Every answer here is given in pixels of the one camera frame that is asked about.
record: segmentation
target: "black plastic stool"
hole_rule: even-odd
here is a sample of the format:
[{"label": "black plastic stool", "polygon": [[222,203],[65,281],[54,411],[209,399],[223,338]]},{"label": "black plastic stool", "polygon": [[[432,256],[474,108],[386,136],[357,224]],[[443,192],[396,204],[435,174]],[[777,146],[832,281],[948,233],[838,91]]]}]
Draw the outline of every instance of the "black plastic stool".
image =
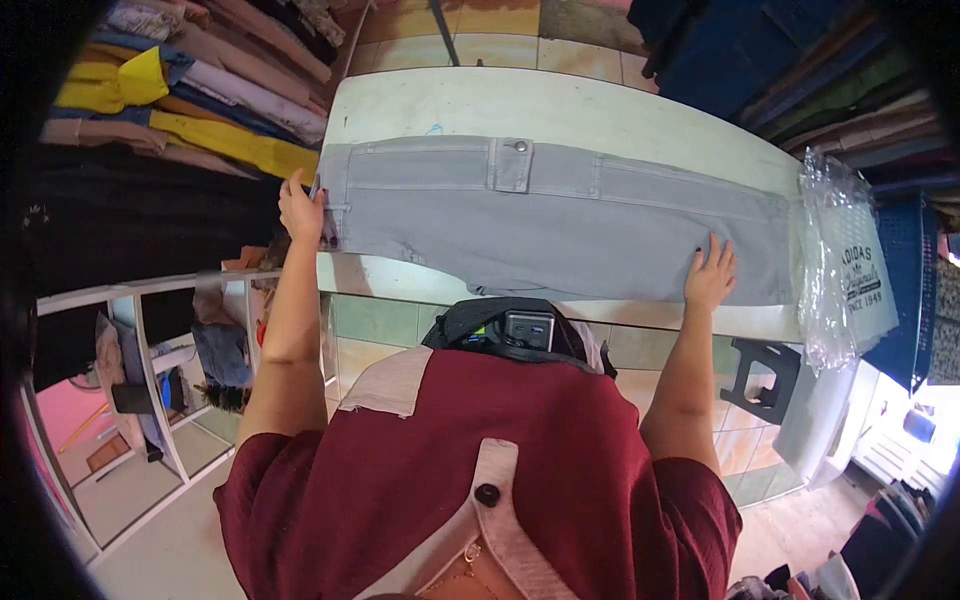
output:
[{"label": "black plastic stool", "polygon": [[[768,423],[783,423],[783,415],[786,414],[793,389],[797,385],[797,375],[800,373],[800,353],[784,344],[739,338],[733,340],[732,346],[740,350],[736,381],[732,390],[720,390],[720,399],[739,406]],[[761,388],[756,401],[746,397],[747,377],[754,363],[771,369],[777,376],[773,389]]]}]

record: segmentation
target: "person's arm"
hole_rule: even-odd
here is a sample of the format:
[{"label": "person's arm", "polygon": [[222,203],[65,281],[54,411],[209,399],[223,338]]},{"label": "person's arm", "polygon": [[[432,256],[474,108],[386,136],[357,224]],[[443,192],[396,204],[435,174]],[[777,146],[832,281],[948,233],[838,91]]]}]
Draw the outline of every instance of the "person's arm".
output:
[{"label": "person's arm", "polygon": [[720,475],[712,427],[713,311],[733,289],[735,267],[731,242],[720,252],[713,233],[706,264],[702,250],[694,254],[684,287],[684,323],[640,425],[640,435],[655,461],[689,458]]},{"label": "person's arm", "polygon": [[326,429],[317,294],[324,203],[313,203],[303,193],[301,173],[298,169],[280,187],[280,222],[293,241],[274,295],[253,392],[237,431],[238,448],[257,433],[295,436]]}]

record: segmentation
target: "gray cargo pants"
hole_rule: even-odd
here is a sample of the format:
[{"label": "gray cargo pants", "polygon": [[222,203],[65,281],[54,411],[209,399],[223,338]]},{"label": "gray cargo pants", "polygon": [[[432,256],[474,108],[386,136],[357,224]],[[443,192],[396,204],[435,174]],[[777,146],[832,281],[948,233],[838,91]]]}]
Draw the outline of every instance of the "gray cargo pants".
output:
[{"label": "gray cargo pants", "polygon": [[469,135],[331,144],[327,237],[414,262],[471,292],[683,301],[693,253],[733,240],[730,305],[792,301],[787,200],[643,160]]}]

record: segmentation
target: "white table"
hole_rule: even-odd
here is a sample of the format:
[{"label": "white table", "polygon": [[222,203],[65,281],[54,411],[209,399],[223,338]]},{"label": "white table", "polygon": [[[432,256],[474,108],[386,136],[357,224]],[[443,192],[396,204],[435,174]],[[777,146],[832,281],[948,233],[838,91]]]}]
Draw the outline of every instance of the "white table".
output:
[{"label": "white table", "polygon": [[[799,198],[801,163],[755,135],[647,92],[546,71],[434,67],[347,78],[333,99],[324,145],[433,134],[526,137]],[[437,304],[475,298],[461,279],[378,256],[320,253],[317,276],[329,292]],[[665,329],[679,328],[683,313],[668,302],[557,306],[574,319]],[[717,334],[800,341],[794,305],[721,306],[713,323]]]}]

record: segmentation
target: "plastic bag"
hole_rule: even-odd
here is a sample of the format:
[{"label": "plastic bag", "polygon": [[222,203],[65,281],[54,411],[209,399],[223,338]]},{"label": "plastic bag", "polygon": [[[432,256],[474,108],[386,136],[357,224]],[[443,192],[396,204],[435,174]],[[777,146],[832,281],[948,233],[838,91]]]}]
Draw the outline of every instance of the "plastic bag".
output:
[{"label": "plastic bag", "polygon": [[797,318],[818,372],[861,356],[898,324],[876,234],[874,198],[859,173],[807,148],[800,175],[803,290]]}]

